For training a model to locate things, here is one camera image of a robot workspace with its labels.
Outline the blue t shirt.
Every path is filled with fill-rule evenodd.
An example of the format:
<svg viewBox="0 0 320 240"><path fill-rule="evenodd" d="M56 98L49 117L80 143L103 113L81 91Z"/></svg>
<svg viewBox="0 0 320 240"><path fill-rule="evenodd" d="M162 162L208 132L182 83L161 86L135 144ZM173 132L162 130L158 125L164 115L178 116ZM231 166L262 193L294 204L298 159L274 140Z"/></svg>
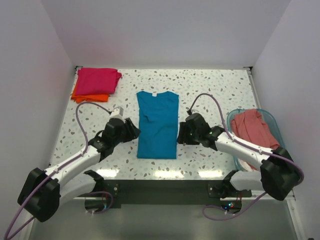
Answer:
<svg viewBox="0 0 320 240"><path fill-rule="evenodd" d="M139 129L137 157L139 159L175 160L177 158L177 136L179 95L166 91L136 94L139 107Z"/></svg>

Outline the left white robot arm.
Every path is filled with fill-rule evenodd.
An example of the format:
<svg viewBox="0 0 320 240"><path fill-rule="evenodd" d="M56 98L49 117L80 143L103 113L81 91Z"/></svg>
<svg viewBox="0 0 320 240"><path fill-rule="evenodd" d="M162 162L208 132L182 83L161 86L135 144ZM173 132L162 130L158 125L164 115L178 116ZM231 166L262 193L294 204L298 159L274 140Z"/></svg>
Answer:
<svg viewBox="0 0 320 240"><path fill-rule="evenodd" d="M38 221L45 222L63 202L86 193L99 196L104 190L103 178L86 169L110 156L117 145L137 139L140 133L130 118L111 118L74 156L45 170L33 169L18 196L18 204ZM93 179L86 186L64 191L67 183L81 173Z"/></svg>

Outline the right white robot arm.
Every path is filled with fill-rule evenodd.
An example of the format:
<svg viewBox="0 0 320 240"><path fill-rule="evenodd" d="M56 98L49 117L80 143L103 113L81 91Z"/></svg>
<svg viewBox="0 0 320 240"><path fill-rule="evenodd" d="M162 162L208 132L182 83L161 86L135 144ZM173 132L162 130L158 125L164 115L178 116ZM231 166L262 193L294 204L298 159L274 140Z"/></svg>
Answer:
<svg viewBox="0 0 320 240"><path fill-rule="evenodd" d="M224 178L222 189L230 197L239 191L258 190L282 201L304 179L302 170L283 147L271 149L250 143L220 126L209 126L199 113L193 113L180 122L177 143L202 145L230 154L256 169L252 172L234 170Z"/></svg>

